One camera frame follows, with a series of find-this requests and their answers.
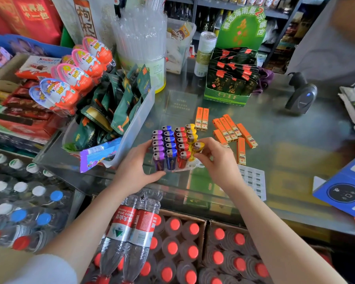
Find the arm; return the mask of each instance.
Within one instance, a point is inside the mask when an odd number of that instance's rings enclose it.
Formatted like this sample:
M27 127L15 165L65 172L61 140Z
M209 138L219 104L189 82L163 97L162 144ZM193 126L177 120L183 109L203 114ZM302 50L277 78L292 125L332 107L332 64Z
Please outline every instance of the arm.
M336 0L330 22L344 38L355 43L355 0Z
M121 162L113 182L86 210L38 254L53 254L66 260L82 280L108 224L121 202L165 172L146 175L142 164L151 140L132 148Z
M239 209L275 284L346 283L245 184L231 149L211 137L200 141L205 148L194 156Z

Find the blue bottle cap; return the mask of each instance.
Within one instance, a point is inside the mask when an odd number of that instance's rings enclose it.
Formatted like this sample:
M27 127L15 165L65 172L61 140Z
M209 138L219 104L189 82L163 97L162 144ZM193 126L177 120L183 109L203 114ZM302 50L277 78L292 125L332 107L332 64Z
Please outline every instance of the blue bottle cap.
M50 213L42 213L37 218L38 225L46 225L51 221Z
M25 217L27 215L28 215L28 213L24 209L15 210L10 215L10 220L13 221L13 222L19 222L19 221L25 219Z
M63 197L63 192L61 191L53 191L51 194L50 194L50 199L52 201L59 201L61 200Z

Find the glass countertop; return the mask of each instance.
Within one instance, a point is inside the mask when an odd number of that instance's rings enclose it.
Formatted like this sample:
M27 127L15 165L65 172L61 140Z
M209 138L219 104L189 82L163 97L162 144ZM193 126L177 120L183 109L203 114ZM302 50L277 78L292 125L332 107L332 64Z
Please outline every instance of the glass countertop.
M307 114L294 115L284 109L293 92L290 77L276 75L262 94L252 94L245 107L203 99L205 79L193 73L167 74L167 85L155 96L155 104L134 146L151 138L164 125L173 128L194 123L198 106L209 108L208 130L199 138L212 136L214 118L229 114L242 123L258 143L246 147L248 167L265 172L266 204L280 218L316 228L355 235L352 216L312 196L313 177L329 179L355 158L355 132L348 113L338 98L338 89L318 85L318 96ZM102 166L79 173L79 160L61 148L63 134L56 133L36 157L36 162L86 194L99 193L115 171ZM236 142L230 143L236 151ZM155 171L152 154L144 171ZM241 217L231 200L211 181L205 168L167 173L150 188L166 192L162 206L231 223Z

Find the hand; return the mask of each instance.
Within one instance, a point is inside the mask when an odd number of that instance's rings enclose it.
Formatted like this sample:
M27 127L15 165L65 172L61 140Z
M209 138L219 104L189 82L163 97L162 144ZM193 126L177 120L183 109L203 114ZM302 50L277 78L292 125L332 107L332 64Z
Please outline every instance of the hand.
M145 185L159 180L166 173L158 171L147 175L143 171L143 159L147 149L151 146L151 140L132 148L124 160L120 163L111 187L115 186L116 190L121 189L126 195L137 193Z
M238 187L242 183L244 184L233 151L230 148L224 147L212 137L202 138L198 142L203 142L205 146L202 153L195 153L194 157L208 169L215 184L225 192Z

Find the forearm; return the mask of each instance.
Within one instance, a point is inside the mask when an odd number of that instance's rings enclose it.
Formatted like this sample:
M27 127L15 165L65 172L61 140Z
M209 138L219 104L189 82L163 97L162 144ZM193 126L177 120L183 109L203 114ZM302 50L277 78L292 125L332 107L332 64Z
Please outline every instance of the forearm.
M336 0L331 25L345 39L355 43L355 0Z
M227 189L275 284L344 284L344 279L246 184Z
M112 216L127 197L125 193L115 186L107 187L39 254L53 254L65 259L75 270L79 283Z

